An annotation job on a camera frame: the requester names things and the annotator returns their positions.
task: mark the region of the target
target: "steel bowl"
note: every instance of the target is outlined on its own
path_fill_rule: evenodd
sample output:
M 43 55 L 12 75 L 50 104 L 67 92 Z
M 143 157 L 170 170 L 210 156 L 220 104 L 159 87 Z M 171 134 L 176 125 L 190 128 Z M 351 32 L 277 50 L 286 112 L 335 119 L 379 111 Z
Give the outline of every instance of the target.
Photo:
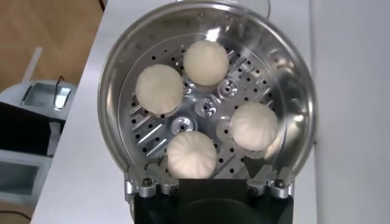
M 223 45 L 230 59 L 227 77 L 208 88 L 188 79 L 182 66 L 186 49 L 204 39 Z M 181 106 L 162 116 L 144 110 L 134 93 L 140 72 L 156 63 L 176 69 L 185 89 Z M 242 149 L 230 135 L 230 118 L 246 102 L 263 103 L 278 117 L 278 136 L 264 151 Z M 120 36 L 101 75 L 98 112 L 123 171 L 164 157 L 177 133 L 197 130 L 214 140 L 213 178 L 248 178 L 244 158 L 299 173 L 313 147 L 317 103 L 304 60 L 267 19 L 232 3 L 183 1 L 149 12 Z

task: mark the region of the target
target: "stainless steel steamer basket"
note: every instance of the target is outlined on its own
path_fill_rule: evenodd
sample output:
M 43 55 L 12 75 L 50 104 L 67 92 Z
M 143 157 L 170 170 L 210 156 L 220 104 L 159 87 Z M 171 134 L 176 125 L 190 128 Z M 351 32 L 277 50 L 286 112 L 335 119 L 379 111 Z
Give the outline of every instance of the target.
M 223 45 L 230 58 L 227 77 L 212 88 L 195 85 L 182 66 L 186 49 L 203 39 Z M 185 89 L 180 108 L 162 116 L 142 109 L 134 94 L 140 72 L 156 63 L 175 68 Z M 277 139 L 260 153 L 238 147 L 229 132 L 234 110 L 251 101 L 278 116 Z M 101 75 L 98 112 L 108 149 L 124 172 L 162 158 L 177 133 L 198 130 L 218 152 L 213 178 L 248 178 L 244 157 L 299 173 L 313 147 L 317 103 L 304 60 L 268 20 L 232 3 L 184 1 L 155 9 L 121 35 Z

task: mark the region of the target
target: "white table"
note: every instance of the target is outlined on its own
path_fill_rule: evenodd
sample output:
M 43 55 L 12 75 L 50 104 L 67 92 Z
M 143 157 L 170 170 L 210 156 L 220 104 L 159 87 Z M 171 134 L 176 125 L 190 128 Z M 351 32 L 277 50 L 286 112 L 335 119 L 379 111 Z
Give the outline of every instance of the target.
M 97 90 L 105 58 L 120 34 L 146 12 L 172 0 L 110 0 L 41 193 L 32 224 L 132 223 L 124 177 L 102 138 Z M 308 0 L 271 0 L 273 21 L 310 65 Z M 314 156 L 296 181 L 294 223 L 314 224 Z

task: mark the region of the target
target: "white steamed bun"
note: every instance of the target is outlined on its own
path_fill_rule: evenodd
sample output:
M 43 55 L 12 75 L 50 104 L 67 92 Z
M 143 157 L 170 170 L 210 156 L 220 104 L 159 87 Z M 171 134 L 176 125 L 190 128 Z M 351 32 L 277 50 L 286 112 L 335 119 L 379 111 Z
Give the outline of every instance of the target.
M 234 141 L 242 148 L 264 150 L 277 136 L 278 119 L 266 105 L 246 103 L 233 113 L 230 131 Z
M 213 141 L 198 131 L 181 132 L 168 144 L 168 171 L 176 178 L 209 178 L 216 167 Z
M 202 40 L 188 48 L 183 66 L 187 76 L 194 83 L 212 86 L 227 75 L 229 58 L 226 50 L 217 42 Z
M 183 98 L 180 74 L 166 65 L 152 65 L 138 76 L 135 95 L 140 105 L 154 114 L 175 110 Z

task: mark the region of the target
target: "metal bracket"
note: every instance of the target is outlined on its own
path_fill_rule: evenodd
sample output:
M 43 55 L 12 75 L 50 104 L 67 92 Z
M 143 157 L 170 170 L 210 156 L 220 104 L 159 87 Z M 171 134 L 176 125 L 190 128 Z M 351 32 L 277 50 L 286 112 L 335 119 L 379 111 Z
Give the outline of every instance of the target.
M 271 165 L 264 165 L 251 179 L 247 180 L 248 195 L 259 197 L 265 193 L 266 186 L 276 177 L 276 171 Z
M 127 169 L 124 179 L 127 202 L 131 201 L 134 194 L 144 198 L 153 197 L 156 194 L 156 182 L 135 166 Z
M 150 164 L 146 168 L 148 174 L 161 186 L 161 192 L 165 195 L 177 195 L 179 193 L 179 180 L 169 176 L 156 164 Z
M 265 193 L 268 186 L 274 198 L 286 199 L 294 189 L 294 178 L 293 171 L 288 167 L 283 167 L 277 175 L 271 165 L 264 165 L 253 178 L 247 180 L 248 195 L 259 197 Z
M 179 193 L 179 180 L 169 176 L 165 172 L 167 157 L 151 160 L 145 170 L 138 167 L 130 167 L 125 173 L 126 201 L 132 203 L 134 195 L 149 198 L 156 194 L 156 185 L 161 186 L 161 192 L 165 195 L 177 195 Z
M 286 199 L 293 189 L 295 176 L 288 167 L 283 167 L 278 177 L 271 183 L 271 195 L 274 198 Z

